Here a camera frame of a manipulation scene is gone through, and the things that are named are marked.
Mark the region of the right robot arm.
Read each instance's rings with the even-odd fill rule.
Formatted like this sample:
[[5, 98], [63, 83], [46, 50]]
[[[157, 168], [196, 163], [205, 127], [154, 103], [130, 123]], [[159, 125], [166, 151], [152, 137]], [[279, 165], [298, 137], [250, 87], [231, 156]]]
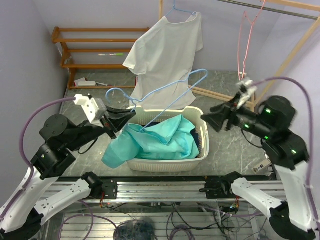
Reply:
[[305, 183], [311, 157], [305, 141], [289, 129], [296, 109], [285, 97], [277, 95], [269, 97], [262, 106], [260, 113], [254, 113], [242, 107], [236, 95], [200, 118], [217, 133], [226, 124], [227, 131], [239, 127], [260, 138], [261, 148], [280, 176], [286, 199], [268, 195], [236, 171], [222, 178], [220, 192], [226, 198], [235, 195], [253, 205], [281, 238], [314, 240], [320, 228]]

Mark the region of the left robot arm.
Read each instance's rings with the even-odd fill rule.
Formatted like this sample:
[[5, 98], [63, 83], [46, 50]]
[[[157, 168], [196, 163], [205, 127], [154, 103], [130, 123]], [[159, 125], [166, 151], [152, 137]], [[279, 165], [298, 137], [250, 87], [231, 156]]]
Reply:
[[40, 200], [76, 161], [74, 151], [104, 134], [115, 139], [116, 133], [135, 115], [134, 110], [107, 107], [99, 120], [101, 126], [89, 120], [76, 125], [62, 114], [49, 117], [39, 132], [44, 144], [31, 160], [28, 173], [32, 177], [26, 176], [15, 195], [1, 208], [0, 238], [29, 240], [49, 219], [68, 206], [86, 198], [98, 198], [102, 194], [103, 182], [95, 173], [86, 172], [73, 185]]

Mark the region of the teal t shirt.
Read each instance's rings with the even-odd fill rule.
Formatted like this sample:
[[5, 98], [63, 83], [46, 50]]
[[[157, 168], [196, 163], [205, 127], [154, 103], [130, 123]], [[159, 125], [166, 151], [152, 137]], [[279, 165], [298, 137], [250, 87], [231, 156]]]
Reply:
[[105, 150], [102, 162], [115, 169], [133, 159], [195, 159], [199, 148], [191, 134], [196, 127], [181, 114], [156, 125], [129, 123]]

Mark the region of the navy blue t shirt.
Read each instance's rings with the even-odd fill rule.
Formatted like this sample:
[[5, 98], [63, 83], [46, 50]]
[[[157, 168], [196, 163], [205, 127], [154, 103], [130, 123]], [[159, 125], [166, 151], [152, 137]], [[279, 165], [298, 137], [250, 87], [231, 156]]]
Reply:
[[190, 131], [189, 133], [189, 159], [196, 159], [198, 155], [200, 154], [200, 136], [196, 132], [196, 129], [194, 128], [193, 130]]

